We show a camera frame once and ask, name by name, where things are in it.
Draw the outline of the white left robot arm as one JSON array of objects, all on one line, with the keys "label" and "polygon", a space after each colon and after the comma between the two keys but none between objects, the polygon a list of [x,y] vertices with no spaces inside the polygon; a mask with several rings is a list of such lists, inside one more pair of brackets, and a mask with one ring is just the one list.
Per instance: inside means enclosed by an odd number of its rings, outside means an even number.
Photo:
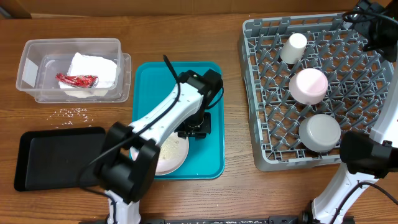
[{"label": "white left robot arm", "polygon": [[220,73],[204,75],[192,70],[177,74],[167,57],[167,68],[176,84],[151,112],[125,126],[114,123],[105,136],[101,154],[78,173],[80,180],[93,167],[101,196],[108,199],[105,223],[140,223],[139,201],[155,177],[160,147],[172,134],[204,139],[211,133],[211,115],[224,93]]}]

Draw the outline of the pink plate with rice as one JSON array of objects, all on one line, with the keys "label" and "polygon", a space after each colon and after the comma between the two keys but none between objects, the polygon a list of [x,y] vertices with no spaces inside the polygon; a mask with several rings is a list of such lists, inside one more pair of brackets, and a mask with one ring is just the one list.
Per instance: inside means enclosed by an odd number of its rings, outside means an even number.
[{"label": "pink plate with rice", "polygon": [[161,145],[155,175],[167,175],[177,170],[187,158],[188,138],[181,138],[172,133]]}]

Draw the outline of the white paper cup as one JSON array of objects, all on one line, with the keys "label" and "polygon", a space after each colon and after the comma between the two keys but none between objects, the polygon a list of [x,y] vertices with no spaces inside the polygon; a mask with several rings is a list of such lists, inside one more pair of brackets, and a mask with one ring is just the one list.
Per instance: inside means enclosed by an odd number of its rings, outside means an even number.
[{"label": "white paper cup", "polygon": [[307,38],[300,33],[292,34],[284,44],[280,58],[287,64],[294,65],[303,56],[307,46]]}]

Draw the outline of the red snack wrapper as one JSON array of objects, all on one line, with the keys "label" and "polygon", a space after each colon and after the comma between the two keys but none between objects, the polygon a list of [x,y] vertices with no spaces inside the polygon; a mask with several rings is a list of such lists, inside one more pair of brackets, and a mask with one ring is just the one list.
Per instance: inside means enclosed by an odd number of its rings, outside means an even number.
[{"label": "red snack wrapper", "polygon": [[66,85],[76,88],[92,88],[98,82],[98,77],[94,75],[69,76],[63,73],[58,73],[55,78]]}]

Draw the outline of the pink small bowl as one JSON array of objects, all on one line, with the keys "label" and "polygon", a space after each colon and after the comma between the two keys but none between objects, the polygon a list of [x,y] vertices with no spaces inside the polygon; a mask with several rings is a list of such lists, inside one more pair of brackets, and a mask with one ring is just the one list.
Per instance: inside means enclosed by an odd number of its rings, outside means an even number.
[{"label": "pink small bowl", "polygon": [[323,72],[306,68],[294,75],[289,82],[293,99],[304,105],[315,105],[325,97],[328,80]]}]

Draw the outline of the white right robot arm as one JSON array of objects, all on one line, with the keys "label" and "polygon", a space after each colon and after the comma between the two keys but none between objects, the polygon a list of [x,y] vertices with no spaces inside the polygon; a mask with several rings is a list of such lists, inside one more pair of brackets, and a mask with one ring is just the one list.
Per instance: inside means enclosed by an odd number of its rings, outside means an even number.
[{"label": "white right robot arm", "polygon": [[[343,20],[365,34],[364,51],[376,50],[386,60],[397,60],[397,1],[382,12],[367,9],[343,14]],[[298,223],[353,223],[346,212],[368,188],[390,172],[397,172],[397,75],[393,74],[376,124],[368,135],[348,131],[340,144],[341,164],[326,189],[298,217]]]}]

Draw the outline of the grey-green small saucer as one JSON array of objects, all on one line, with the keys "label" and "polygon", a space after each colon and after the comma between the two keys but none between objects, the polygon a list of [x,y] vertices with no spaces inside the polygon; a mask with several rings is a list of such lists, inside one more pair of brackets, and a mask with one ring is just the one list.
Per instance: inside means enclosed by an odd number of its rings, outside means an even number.
[{"label": "grey-green small saucer", "polygon": [[314,152],[332,150],[341,137],[338,122],[327,114],[316,114],[300,123],[298,130],[301,142]]}]

